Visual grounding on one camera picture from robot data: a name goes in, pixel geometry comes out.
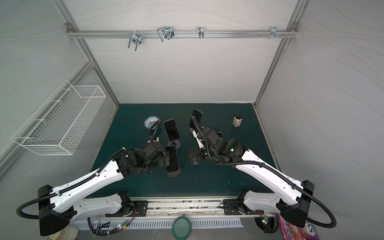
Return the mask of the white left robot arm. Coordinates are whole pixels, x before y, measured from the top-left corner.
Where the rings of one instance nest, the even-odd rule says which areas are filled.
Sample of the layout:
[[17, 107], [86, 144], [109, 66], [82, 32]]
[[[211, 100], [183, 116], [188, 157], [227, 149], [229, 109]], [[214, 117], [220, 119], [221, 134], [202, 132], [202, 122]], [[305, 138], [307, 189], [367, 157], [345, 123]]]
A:
[[94, 216], [132, 215], [135, 205], [126, 191], [101, 198], [89, 196], [112, 183], [169, 164], [169, 151], [161, 143], [151, 142], [143, 148], [117, 151], [100, 168], [70, 183], [39, 188], [38, 196], [43, 198], [38, 215], [41, 236], [55, 234], [72, 222]]

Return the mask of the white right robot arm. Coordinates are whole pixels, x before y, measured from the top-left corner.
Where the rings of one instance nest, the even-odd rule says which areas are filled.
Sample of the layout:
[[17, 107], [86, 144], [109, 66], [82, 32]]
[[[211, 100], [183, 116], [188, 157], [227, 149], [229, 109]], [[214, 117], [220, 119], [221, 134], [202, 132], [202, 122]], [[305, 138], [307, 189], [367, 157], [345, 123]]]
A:
[[213, 160], [221, 166], [234, 167], [272, 190], [270, 194], [243, 190], [235, 201], [228, 204], [230, 211], [243, 215], [269, 212], [279, 214], [296, 227], [303, 228], [306, 225], [311, 200], [301, 191], [311, 194], [314, 185], [309, 181], [300, 182], [286, 176], [240, 142], [230, 140], [225, 143], [219, 140], [208, 149], [200, 144], [188, 149], [186, 158], [194, 165], [204, 160]]

